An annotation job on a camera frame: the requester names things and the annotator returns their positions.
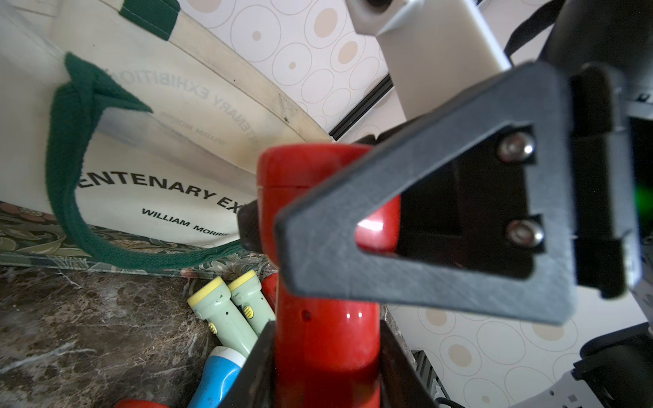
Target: wall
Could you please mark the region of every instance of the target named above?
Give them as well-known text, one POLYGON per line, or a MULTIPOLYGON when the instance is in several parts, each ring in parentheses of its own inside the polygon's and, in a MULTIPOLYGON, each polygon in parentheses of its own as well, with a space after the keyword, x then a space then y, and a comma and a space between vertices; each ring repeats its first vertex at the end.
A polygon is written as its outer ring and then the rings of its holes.
POLYGON ((182 10, 266 75, 326 131, 388 73, 342 0, 180 0, 182 10))
MULTIPOLYGON (((502 47, 508 42, 513 30, 545 0, 486 0, 483 16, 488 22, 494 36, 502 47)), ((531 42, 513 54, 513 62, 519 64, 534 59, 542 49, 549 35, 550 28, 540 33, 531 42)), ((380 80, 375 80, 368 87, 373 88, 380 80)), ((406 117, 401 110, 401 104, 395 90, 388 92, 368 113, 352 126, 339 140, 341 143, 352 143, 367 135, 380 133, 404 122, 406 117)))
MULTIPOLYGON (((542 3, 491 0, 483 15, 505 46, 514 28, 542 3)), ((513 61, 535 58, 548 32, 515 53, 513 61)), ((391 91, 340 142, 378 135, 403 121, 391 91)), ((540 393, 573 368, 586 341, 645 321, 630 295, 609 302, 592 289, 578 288, 577 295, 577 312, 562 327, 425 307, 390 310, 409 347, 425 350, 452 400, 467 408, 506 408, 540 393)))

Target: light green flashlight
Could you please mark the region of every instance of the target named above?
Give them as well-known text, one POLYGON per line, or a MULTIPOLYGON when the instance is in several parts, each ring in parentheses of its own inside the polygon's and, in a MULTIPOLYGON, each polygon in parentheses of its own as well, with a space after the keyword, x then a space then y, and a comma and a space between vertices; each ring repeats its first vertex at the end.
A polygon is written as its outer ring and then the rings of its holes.
POLYGON ((221 277, 213 279, 188 298, 188 306, 197 317, 208 321, 222 345, 247 358, 258 337, 231 302, 231 292, 224 283, 221 277))
POLYGON ((240 306, 257 336, 261 335, 269 321, 276 320, 270 304, 261 293, 259 277, 253 270, 229 283, 229 290, 231 290, 231 300, 236 306, 240 306))

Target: green bag handle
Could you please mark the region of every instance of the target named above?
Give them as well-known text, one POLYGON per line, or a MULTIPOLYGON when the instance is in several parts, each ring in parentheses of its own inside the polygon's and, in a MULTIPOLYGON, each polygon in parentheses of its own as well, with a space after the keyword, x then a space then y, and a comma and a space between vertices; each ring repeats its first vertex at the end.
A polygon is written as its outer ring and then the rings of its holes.
POLYGON ((139 253, 112 245, 86 225, 75 200, 75 188, 102 112, 110 107, 150 113, 152 109, 105 71, 71 53, 66 54, 65 66, 71 81, 56 90, 52 101, 46 187, 52 211, 73 242, 101 262, 141 270, 188 268, 243 250, 237 240, 189 253, 139 253))

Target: red object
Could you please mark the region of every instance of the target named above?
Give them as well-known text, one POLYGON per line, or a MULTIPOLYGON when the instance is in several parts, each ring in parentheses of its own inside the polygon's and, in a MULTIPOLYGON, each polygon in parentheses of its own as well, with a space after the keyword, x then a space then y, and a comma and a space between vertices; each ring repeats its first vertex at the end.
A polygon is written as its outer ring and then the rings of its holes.
POLYGON ((114 408, 168 408, 168 406, 150 401, 120 400, 114 405, 114 408))
MULTIPOLYGON (((279 264, 273 233, 279 210, 371 148, 301 144, 272 148, 261 155, 259 226, 264 252, 274 264, 279 264)), ((399 216, 400 201, 396 197, 358 224, 358 246, 394 252, 399 216)), ((291 294, 283 280, 278 283, 277 296, 276 406, 378 408, 379 305, 302 298, 291 294)))
POLYGON ((268 301, 272 311, 276 311, 277 306, 277 281, 279 274, 272 274, 261 282, 263 296, 268 301))

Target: screw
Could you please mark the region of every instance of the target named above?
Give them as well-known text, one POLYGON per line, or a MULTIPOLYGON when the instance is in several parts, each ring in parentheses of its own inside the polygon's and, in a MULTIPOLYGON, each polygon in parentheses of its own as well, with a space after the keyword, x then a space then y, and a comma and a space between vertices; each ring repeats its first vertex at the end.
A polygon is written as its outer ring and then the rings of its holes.
POLYGON ((514 132, 499 143, 498 155, 504 163, 524 161, 535 151, 535 140, 525 132, 514 132))
POLYGON ((544 240, 544 231, 538 223, 516 219, 505 228, 505 237, 519 247, 533 248, 544 240))

